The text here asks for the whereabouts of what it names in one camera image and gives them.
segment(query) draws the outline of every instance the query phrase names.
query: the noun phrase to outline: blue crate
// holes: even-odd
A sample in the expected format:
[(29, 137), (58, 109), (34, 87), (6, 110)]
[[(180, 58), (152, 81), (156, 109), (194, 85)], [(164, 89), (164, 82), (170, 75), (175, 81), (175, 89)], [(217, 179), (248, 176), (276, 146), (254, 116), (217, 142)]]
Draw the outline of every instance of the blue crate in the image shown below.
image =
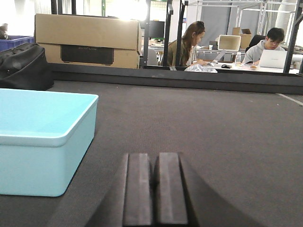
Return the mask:
[(9, 35), (9, 39), (0, 39), (0, 52), (25, 43), (33, 43), (33, 36)]
[(0, 194), (62, 195), (95, 132), (97, 95), (0, 89)]

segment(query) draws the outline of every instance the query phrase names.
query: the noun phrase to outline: black metal pole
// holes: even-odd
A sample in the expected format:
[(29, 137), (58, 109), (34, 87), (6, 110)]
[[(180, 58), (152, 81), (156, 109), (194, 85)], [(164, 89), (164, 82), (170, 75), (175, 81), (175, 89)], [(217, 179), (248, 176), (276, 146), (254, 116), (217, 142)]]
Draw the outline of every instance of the black metal pole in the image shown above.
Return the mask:
[(303, 5), (303, 0), (298, 0), (295, 14), (294, 14), (295, 21), (294, 21), (292, 32), (291, 32), (291, 40), (288, 45), (288, 51), (287, 51), (287, 55), (286, 55), (283, 73), (288, 73), (290, 70), (290, 65), (291, 65), (292, 58), (293, 58), (294, 46), (295, 46), (295, 41), (297, 39), (299, 25), (303, 19), (303, 17), (302, 17), (302, 7), (303, 6), (302, 5)]
[(169, 31), (170, 31), (170, 21), (171, 15), (174, 14), (174, 10), (172, 7), (172, 0), (167, 1), (166, 5), (166, 22), (165, 22), (165, 37), (164, 37), (164, 54), (162, 65), (167, 66), (167, 56), (169, 51)]
[(58, 0), (58, 14), (63, 14), (62, 0)]
[(52, 8), (52, 14), (58, 14), (57, 0), (51, 0), (51, 8)]
[(180, 13), (178, 22), (178, 35), (177, 35), (177, 53), (176, 53), (176, 66), (180, 66), (180, 49), (181, 49), (181, 36), (182, 36), (182, 23), (185, 6), (188, 6), (188, 0), (180, 0)]
[(151, 0), (146, 0), (147, 4), (147, 16), (144, 22), (144, 44), (143, 44), (143, 57), (140, 58), (140, 66), (147, 65), (148, 57), (148, 43), (150, 36), (150, 15), (151, 15)]
[(300, 66), (299, 73), (303, 73), (303, 60), (302, 60), (302, 62), (301, 62), (301, 66)]
[(76, 15), (76, 0), (71, 0), (71, 14)]

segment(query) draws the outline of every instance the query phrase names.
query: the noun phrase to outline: gray jacket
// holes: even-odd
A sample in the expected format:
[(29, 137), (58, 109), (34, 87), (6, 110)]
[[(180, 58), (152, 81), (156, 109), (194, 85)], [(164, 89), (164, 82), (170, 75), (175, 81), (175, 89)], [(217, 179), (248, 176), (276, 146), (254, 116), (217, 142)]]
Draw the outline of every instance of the gray jacket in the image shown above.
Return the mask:
[[(252, 46), (248, 49), (248, 51), (245, 53), (245, 57), (243, 59), (243, 63), (247, 63), (249, 61), (256, 62), (259, 61), (262, 55), (264, 48), (264, 43), (266, 40), (261, 40), (257, 45)], [(277, 46), (275, 51), (285, 51), (282, 47)]]

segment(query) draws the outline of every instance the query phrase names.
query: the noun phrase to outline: box lid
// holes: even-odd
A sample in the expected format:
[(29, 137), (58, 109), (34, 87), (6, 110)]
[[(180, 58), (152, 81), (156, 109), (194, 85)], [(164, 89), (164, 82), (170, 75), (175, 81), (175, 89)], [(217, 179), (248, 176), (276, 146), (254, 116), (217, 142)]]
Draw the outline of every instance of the box lid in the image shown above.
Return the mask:
[(240, 27), (233, 27), (232, 28), (232, 35), (239, 35)]
[(35, 16), (37, 43), (139, 50), (140, 32), (136, 20), (57, 14)]
[[(251, 31), (249, 28), (241, 29), (243, 34), (251, 34)], [(240, 34), (240, 27), (233, 27), (232, 28), (232, 35), (239, 35)]]

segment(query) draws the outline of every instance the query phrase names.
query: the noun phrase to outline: cardboard box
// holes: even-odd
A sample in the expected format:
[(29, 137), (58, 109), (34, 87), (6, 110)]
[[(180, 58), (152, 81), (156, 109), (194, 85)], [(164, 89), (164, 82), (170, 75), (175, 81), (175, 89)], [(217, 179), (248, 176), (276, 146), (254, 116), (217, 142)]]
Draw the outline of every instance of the cardboard box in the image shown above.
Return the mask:
[(142, 36), (136, 20), (36, 14), (35, 38), (49, 63), (139, 67)]
[(240, 34), (240, 27), (234, 27), (232, 29), (232, 34), (241, 36), (241, 43), (240, 43), (241, 49), (246, 49), (246, 47), (249, 46), (251, 41), (251, 32), (249, 28), (242, 29), (242, 34)]
[(216, 41), (218, 42), (218, 50), (238, 51), (241, 37), (239, 35), (219, 35)]

